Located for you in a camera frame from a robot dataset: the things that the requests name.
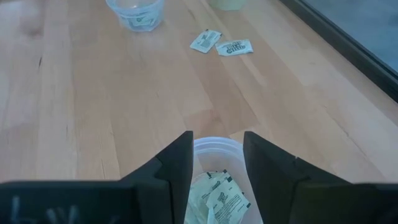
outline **sugar packet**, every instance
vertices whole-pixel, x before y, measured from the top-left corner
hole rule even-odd
[[[221,36],[222,33],[207,29],[192,42],[190,48],[207,54]]]
[[[238,54],[253,53],[250,40],[231,40],[220,44],[216,44],[216,49],[219,55],[231,56]]]

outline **plastic container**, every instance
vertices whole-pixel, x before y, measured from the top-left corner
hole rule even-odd
[[[163,20],[164,0],[106,0],[119,22],[136,32],[152,31]]]
[[[252,206],[244,214],[242,224],[260,224],[262,219],[246,172],[242,144],[228,138],[207,137],[193,143],[193,173],[196,176],[208,171],[226,169],[236,181]]]

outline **crumpled packet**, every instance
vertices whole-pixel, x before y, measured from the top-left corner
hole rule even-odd
[[[207,54],[221,36],[222,33],[207,29],[192,42],[190,48]]]
[[[191,185],[184,224],[238,224],[250,205],[226,170],[206,172]]]
[[[253,53],[253,48],[251,47],[249,39],[231,40],[220,44],[216,44],[216,49],[218,54],[222,56]]]

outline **wooden tabletop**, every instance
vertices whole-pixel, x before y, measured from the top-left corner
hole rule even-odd
[[[245,130],[352,182],[398,181],[398,105],[278,0],[165,0],[147,33],[104,0],[0,3],[0,180],[118,179],[185,130]],[[189,48],[205,29],[253,54]]]

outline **green container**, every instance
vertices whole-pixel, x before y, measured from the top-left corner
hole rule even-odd
[[[224,11],[240,10],[246,0],[210,0],[210,5]]]

